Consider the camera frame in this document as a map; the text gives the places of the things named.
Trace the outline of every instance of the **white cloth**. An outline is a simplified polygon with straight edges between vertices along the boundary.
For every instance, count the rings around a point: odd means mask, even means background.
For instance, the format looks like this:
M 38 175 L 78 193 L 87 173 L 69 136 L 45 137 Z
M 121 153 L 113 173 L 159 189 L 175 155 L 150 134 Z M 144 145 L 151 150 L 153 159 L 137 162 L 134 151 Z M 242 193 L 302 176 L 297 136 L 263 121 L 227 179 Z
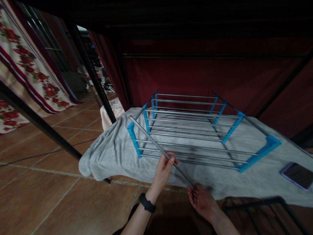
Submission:
M 130 115 L 135 117 L 140 108 L 131 108 L 126 113 L 122 114 L 116 123 L 108 128 L 91 147 L 82 156 L 79 162 L 79 170 L 82 175 L 89 176 L 93 174 L 96 180 L 103 180 L 113 175 L 129 176 L 139 181 L 151 183 L 154 177 L 155 168 L 158 159 L 142 157 L 138 158 L 134 145 L 131 141 L 127 126 L 131 123 L 128 118 Z M 238 173 L 236 170 L 217 168 L 212 166 L 194 165 L 180 163 L 179 166 L 183 171 L 189 175 L 194 181 L 199 182 L 205 186 L 211 187 L 212 195 L 216 200 L 225 198 L 227 196 L 246 196 L 246 197 L 271 197 L 282 196 L 288 204 L 295 204 L 300 206 L 313 207 L 313 189 L 306 192 L 287 179 L 280 175 L 280 170 L 290 162 L 296 162 L 313 171 L 313 159 L 304 154 L 283 136 L 272 128 L 266 126 L 255 118 L 252 118 L 257 124 L 265 129 L 269 134 L 274 135 L 282 142 L 282 145 L 262 158 L 245 172 Z M 143 115 L 138 118 L 138 122 L 145 128 L 145 121 Z M 232 124 L 233 119 L 221 118 L 219 124 Z M 154 126 L 168 126 L 188 129 L 191 126 L 155 122 Z M 212 130 L 211 127 L 195 126 L 194 129 Z M 227 129 L 218 128 L 219 132 L 225 132 Z M 137 139 L 144 139 L 146 137 L 135 127 L 134 132 Z M 193 140 L 186 138 L 176 138 L 168 136 L 153 135 L 156 141 L 178 143 L 193 146 L 206 146 L 223 149 L 220 142 Z M 265 145 L 265 136 L 253 127 L 249 122 L 243 120 L 241 124 L 234 131 L 232 136 L 226 143 L 229 149 L 256 152 Z M 186 152 L 192 154 L 224 157 L 229 158 L 227 154 L 222 152 L 205 151 L 195 148 L 178 148 L 163 146 L 165 150 L 173 152 Z M 156 149 L 152 144 L 147 144 L 146 148 Z M 160 156 L 159 152 L 144 151 L 144 154 Z M 246 160 L 250 156 L 233 154 L 233 157 L 240 160 Z M 205 160 L 215 164 L 223 164 L 233 166 L 232 163 Z M 186 179 L 179 173 L 176 168 L 172 169 L 168 184 L 176 186 L 189 186 Z
M 109 101 L 109 103 L 111 105 L 112 111 L 113 111 L 114 116 L 116 118 L 118 118 L 123 113 L 125 113 L 125 111 L 121 105 L 121 102 L 118 98 L 115 98 L 115 99 Z M 105 108 L 103 106 L 100 109 L 100 115 L 101 115 L 101 119 L 102 119 L 102 127 L 103 127 L 103 130 L 105 131 L 106 129 L 108 129 L 112 125 L 112 122 L 111 122 L 111 120 L 107 114 L 107 111 L 105 110 Z

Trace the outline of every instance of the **floral curtain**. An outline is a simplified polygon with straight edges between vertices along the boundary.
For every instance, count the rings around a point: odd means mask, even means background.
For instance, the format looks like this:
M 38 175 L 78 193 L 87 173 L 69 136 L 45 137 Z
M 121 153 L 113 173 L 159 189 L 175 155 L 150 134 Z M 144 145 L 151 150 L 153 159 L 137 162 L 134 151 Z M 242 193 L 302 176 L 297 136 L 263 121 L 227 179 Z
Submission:
M 20 10 L 7 0 L 0 0 L 0 80 L 42 118 L 79 103 Z M 27 122 L 0 101 L 0 135 Z

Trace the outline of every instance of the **window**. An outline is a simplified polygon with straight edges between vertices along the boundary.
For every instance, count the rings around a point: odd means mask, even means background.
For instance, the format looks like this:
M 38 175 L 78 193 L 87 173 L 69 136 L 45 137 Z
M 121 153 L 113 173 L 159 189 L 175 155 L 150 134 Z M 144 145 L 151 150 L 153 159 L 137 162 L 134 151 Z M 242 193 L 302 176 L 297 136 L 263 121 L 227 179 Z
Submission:
M 68 63 L 67 58 L 64 56 L 64 53 L 59 43 L 55 39 L 53 33 L 45 22 L 40 11 L 23 3 L 18 4 L 24 12 L 27 22 L 37 34 L 40 41 L 48 51 L 51 59 L 55 62 L 59 70 L 61 72 L 72 71 L 72 68 Z

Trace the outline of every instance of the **smartphone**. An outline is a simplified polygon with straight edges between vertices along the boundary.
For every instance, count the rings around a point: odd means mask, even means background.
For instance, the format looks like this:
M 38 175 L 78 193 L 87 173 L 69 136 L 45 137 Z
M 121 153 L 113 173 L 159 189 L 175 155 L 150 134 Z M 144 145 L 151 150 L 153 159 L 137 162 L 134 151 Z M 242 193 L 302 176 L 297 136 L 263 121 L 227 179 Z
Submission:
M 289 163 L 280 173 L 306 191 L 313 183 L 313 172 L 294 162 Z

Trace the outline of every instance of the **hand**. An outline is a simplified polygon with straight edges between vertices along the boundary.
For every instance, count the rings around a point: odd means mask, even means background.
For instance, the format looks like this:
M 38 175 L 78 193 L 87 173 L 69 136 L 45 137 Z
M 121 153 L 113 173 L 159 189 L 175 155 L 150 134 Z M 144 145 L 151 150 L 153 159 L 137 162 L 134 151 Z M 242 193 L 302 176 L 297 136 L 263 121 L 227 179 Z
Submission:
M 213 216 L 220 211 L 220 208 L 213 196 L 202 185 L 197 184 L 196 187 L 196 190 L 193 187 L 188 188 L 189 201 L 203 218 L 211 222 Z
M 162 154 L 161 159 L 159 160 L 156 167 L 156 175 L 154 176 L 154 180 L 151 184 L 151 188 L 156 190 L 158 193 L 162 191 L 167 181 L 169 180 L 171 169 L 174 165 L 179 163 L 179 161 L 173 157 L 174 153 L 167 152 L 167 155 L 171 158 L 168 160 L 164 154 Z

